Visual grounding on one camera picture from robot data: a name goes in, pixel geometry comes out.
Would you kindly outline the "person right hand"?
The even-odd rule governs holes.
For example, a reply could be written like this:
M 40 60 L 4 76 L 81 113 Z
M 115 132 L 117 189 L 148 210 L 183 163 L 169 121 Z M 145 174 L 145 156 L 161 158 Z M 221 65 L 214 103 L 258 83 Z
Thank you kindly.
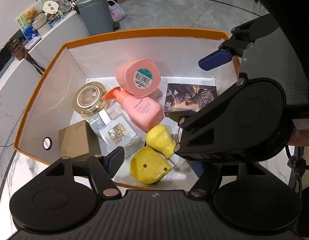
M 294 129 L 287 144 L 298 147 L 309 147 L 309 130 Z

